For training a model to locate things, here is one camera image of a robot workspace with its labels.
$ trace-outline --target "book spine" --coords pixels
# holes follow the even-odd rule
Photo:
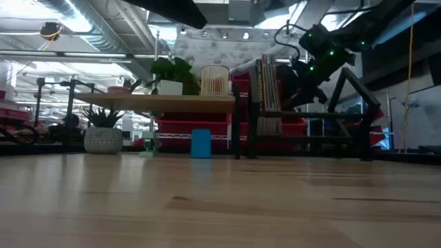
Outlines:
[[[261,72],[262,72],[262,85],[263,85],[263,100],[265,103],[265,110],[268,111],[270,110],[270,104],[269,104],[269,95],[268,95],[268,80],[267,80],[267,64],[266,64],[266,58],[265,55],[261,56],[262,59],[262,68],[261,68]]]
[[[276,57],[274,55],[271,56],[271,72],[272,78],[274,81],[274,98],[276,102],[276,110],[281,111],[282,108],[280,106],[280,86],[277,82],[277,67],[276,67]]]
[[[262,82],[262,60],[256,60],[257,87],[259,91],[260,110],[265,110],[263,100],[263,82]]]
[[[267,62],[267,82],[268,82],[268,88],[269,88],[269,102],[271,105],[271,110],[276,110],[275,106],[275,99],[274,99],[274,82],[272,77],[272,68],[271,68],[271,56],[266,56],[266,62]]]

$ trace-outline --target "green plant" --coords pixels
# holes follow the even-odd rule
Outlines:
[[[86,117],[95,127],[109,127],[113,128],[116,122],[123,117],[124,114],[120,114],[118,108],[110,107],[110,113],[105,114],[104,108],[98,108],[98,111],[83,110],[82,114]]]
[[[179,57],[174,58],[174,63],[159,58],[150,68],[150,72],[156,74],[156,80],[147,83],[146,87],[156,85],[160,80],[176,81],[183,84],[183,95],[199,95],[201,83],[191,69],[192,66]]]

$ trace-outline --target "blue object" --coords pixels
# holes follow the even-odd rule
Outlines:
[[[212,157],[212,135],[209,130],[193,130],[192,158]]]

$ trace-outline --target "black equipment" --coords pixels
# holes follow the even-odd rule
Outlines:
[[[207,24],[198,6],[192,0],[124,0],[161,16],[202,29]]]
[[[297,56],[291,63],[291,69],[295,73],[289,73],[287,68],[280,69],[281,74],[278,76],[282,79],[283,87],[296,94],[285,108],[292,109],[313,103],[315,97],[319,98],[320,103],[327,102],[326,96],[318,86],[323,81],[328,81],[345,63],[354,65],[356,56],[351,51],[363,52],[371,49],[373,42],[393,19],[414,1],[384,0],[344,28],[329,32],[322,24],[317,24],[305,30],[306,33],[300,38],[299,44],[313,55],[314,59],[303,63],[298,61]],[[281,30],[289,25],[296,27],[294,24],[287,24]]]

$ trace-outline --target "wooden table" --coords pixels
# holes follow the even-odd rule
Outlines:
[[[121,110],[138,112],[197,112],[234,113],[232,120],[232,145],[236,158],[240,158],[240,93],[235,96],[165,96],[146,94],[75,94],[75,98],[86,103]]]

